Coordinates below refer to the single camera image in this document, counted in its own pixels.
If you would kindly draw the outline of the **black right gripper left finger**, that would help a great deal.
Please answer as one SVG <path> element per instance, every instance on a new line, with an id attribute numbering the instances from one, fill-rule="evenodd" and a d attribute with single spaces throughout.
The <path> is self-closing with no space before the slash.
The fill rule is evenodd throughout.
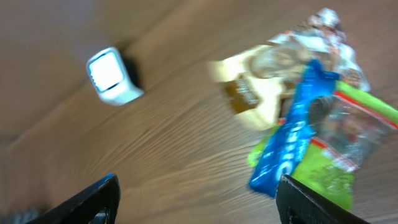
<path id="1" fill-rule="evenodd" d="M 108 174 L 59 206 L 30 221 L 31 224 L 114 224 L 121 190 L 116 174 Z"/>

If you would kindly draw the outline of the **beige cookie bag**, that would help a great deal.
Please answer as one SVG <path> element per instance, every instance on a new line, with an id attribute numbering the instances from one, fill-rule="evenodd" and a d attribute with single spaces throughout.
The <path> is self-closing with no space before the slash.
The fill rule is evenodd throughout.
<path id="1" fill-rule="evenodd" d="M 226 95 L 234 117 L 263 131 L 289 111 L 306 64 L 319 60 L 323 69 L 363 91 L 369 83 L 346 43 L 338 14 L 323 8 L 301 24 L 232 57 L 208 63 L 209 74 Z"/>

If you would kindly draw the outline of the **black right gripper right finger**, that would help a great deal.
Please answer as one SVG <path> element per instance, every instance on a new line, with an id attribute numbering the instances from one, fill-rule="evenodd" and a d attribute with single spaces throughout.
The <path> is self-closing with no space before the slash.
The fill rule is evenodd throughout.
<path id="1" fill-rule="evenodd" d="M 281 176 L 275 202 L 283 224 L 369 224 L 289 175 Z"/>

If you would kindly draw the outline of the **blue snack bar wrapper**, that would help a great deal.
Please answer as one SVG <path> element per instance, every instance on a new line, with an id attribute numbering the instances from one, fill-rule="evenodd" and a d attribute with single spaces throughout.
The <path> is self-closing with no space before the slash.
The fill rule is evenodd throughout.
<path id="1" fill-rule="evenodd" d="M 275 197 L 280 178 L 294 173 L 315 134 L 308 120 L 310 105 L 317 98 L 331 96 L 338 80 L 339 75 L 325 71 L 321 61 L 314 59 L 307 63 L 285 123 L 264 147 L 250 178 L 250 188 Z"/>

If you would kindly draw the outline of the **green snack bag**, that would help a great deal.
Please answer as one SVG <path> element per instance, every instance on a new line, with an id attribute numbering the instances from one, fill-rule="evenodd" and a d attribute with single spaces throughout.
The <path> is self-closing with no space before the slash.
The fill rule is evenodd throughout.
<path id="1" fill-rule="evenodd" d="M 310 105 L 308 120 L 315 134 L 290 175 L 295 180 L 349 210 L 353 203 L 354 173 L 384 138 L 397 130 L 397 109 L 365 91 L 338 81 L 331 96 Z M 248 156 L 255 169 L 279 120 Z"/>

